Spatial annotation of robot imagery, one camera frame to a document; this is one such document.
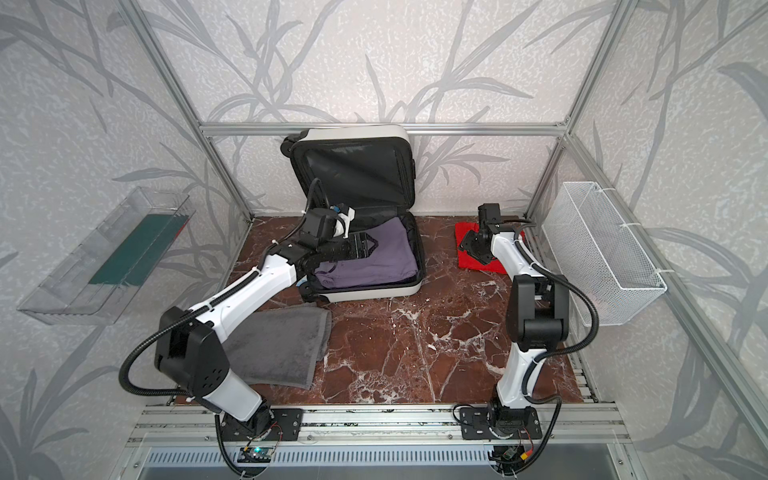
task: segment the mesh basket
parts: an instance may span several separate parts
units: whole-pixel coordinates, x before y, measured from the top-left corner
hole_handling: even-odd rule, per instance
[[[560,271],[589,296],[600,325],[628,322],[667,291],[631,228],[595,182],[564,182],[542,230]],[[591,324],[583,302],[581,321]]]

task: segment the gray leaf wall panel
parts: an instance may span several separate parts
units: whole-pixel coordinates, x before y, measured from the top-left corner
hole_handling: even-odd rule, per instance
[[[306,198],[280,153],[281,137],[218,137],[216,146],[250,208],[262,215],[297,215]],[[410,138],[416,160],[416,214],[475,214],[499,202],[522,214],[554,147],[552,137]]]
[[[768,2],[640,2],[575,133],[768,392],[765,45]],[[651,478],[768,478],[663,300],[584,358]]]
[[[613,0],[141,4],[208,122],[562,121],[614,8]],[[255,213],[294,214],[303,195],[275,140],[218,139],[218,147]],[[524,211],[545,142],[413,138],[414,211],[470,214],[485,201]]]
[[[141,4],[204,121],[552,122],[614,0]]]
[[[104,478],[147,399],[122,359],[172,305],[212,293],[247,225],[111,2],[0,5],[0,478]],[[113,326],[16,306],[136,186],[197,212]],[[167,386],[150,357],[133,379]]]

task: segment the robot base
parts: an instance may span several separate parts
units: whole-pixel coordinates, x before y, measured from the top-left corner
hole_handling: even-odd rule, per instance
[[[272,423],[277,422],[280,428],[272,428],[269,435],[260,440],[268,442],[276,442],[278,440],[281,442],[295,442],[299,438],[301,418],[304,411],[302,409],[272,409],[272,413],[275,415]],[[282,439],[280,438],[281,429],[283,431]],[[248,435],[251,435],[248,429],[228,415],[224,416],[221,424],[221,438],[224,442],[245,442],[248,440]]]
[[[533,407],[509,409],[501,407],[496,412],[495,432],[491,432],[490,414],[487,406],[461,407],[457,409],[461,421],[464,440],[528,439],[539,440],[542,437],[541,423]]]

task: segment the folded purple shirt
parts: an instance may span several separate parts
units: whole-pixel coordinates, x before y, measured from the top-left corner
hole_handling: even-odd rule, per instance
[[[368,258],[322,262],[315,276],[325,288],[381,285],[405,280],[419,268],[408,244],[406,228],[398,217],[366,230],[379,242]]]

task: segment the black mounting plate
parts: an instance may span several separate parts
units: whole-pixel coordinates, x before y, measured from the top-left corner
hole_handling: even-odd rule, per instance
[[[521,418],[528,417],[527,421],[522,423],[522,426],[512,432],[512,436],[509,439],[517,440],[523,438],[527,440],[528,434],[530,434],[531,440],[541,439],[543,436],[541,434],[541,423],[538,420],[536,410],[532,410],[532,414],[524,415],[525,409],[508,409],[508,413],[513,415],[519,413]],[[491,433],[488,426],[488,407],[461,407],[456,409],[456,411],[462,426],[462,438],[464,440],[498,440],[498,437]]]
[[[263,441],[276,442],[295,442],[299,438],[301,429],[301,418],[304,415],[302,409],[272,409],[275,415],[274,422],[280,427],[272,427],[270,433],[264,437]],[[280,430],[283,430],[283,437],[280,438]],[[247,442],[249,432],[236,422],[227,422],[221,426],[221,438],[225,442]]]

